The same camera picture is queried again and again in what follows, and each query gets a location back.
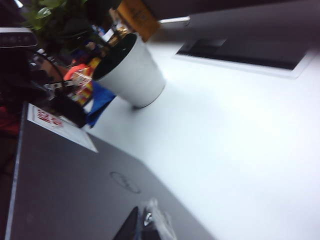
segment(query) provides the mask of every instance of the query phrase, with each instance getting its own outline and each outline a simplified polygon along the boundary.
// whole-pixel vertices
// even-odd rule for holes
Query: gray laptop lid
[[[23,117],[5,240],[112,240],[156,198],[180,240],[213,237],[137,159],[91,136],[99,153]]]

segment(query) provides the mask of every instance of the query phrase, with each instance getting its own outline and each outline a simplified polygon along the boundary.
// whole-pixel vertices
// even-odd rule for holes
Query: white desk
[[[172,58],[181,45],[149,42],[164,91],[138,110],[117,97],[89,132],[218,240],[319,240],[320,55],[288,79]]]

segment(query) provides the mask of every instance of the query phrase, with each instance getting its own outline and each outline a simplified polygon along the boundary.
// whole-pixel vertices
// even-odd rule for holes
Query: leaf
[[[47,6],[49,9],[55,9],[62,4],[64,0],[42,0],[39,2],[42,6]]]
[[[21,26],[24,28],[32,28],[30,22],[28,22],[28,21],[21,22]]]
[[[44,23],[41,18],[37,18],[37,12],[30,11],[23,13],[23,16],[26,18],[27,22],[31,25],[32,29],[40,30],[43,28]]]
[[[50,8],[48,8],[48,7],[43,7],[43,8],[41,8],[41,9],[37,12],[35,18],[36,18],[36,19],[43,19],[43,18],[48,17],[49,15],[51,15]]]

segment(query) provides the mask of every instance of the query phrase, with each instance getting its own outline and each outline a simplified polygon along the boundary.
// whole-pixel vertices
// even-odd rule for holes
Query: white flower pot
[[[166,85],[146,45],[132,33],[99,63],[93,79],[138,108],[151,104]]]

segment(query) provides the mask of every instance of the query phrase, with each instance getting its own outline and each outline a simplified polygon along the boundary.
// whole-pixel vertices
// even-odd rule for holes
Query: white label
[[[60,118],[38,108],[31,103],[28,106],[27,119],[45,129],[54,132],[70,141],[94,152],[98,152],[88,134],[82,129],[67,123]]]

